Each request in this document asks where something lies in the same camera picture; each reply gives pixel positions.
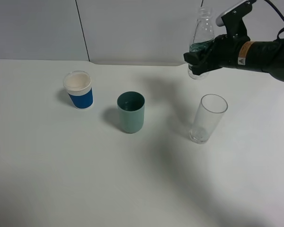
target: warning label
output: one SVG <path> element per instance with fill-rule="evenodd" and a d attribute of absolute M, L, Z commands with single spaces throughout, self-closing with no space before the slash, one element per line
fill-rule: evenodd
<path fill-rule="evenodd" d="M 252 41 L 244 43 L 244 45 L 242 46 L 242 48 L 239 52 L 238 65 L 245 65 L 246 64 L 246 56 L 247 56 L 247 53 L 248 53 L 248 51 L 249 51 L 249 49 L 250 49 L 250 47 L 253 43 L 254 42 L 252 42 Z"/>

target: paper cup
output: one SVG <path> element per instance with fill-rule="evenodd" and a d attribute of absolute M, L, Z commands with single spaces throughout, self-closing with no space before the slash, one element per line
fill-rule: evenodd
<path fill-rule="evenodd" d="M 63 86 L 78 109 L 86 109 L 93 104 L 93 93 L 89 74 L 74 71 L 65 76 Z"/>

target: sage green cup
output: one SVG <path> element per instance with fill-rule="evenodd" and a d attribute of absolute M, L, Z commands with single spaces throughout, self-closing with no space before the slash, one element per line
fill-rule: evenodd
<path fill-rule="evenodd" d="M 136 133 L 144 123 L 145 99 L 135 91 L 121 94 L 117 99 L 120 126 L 127 133 Z"/>

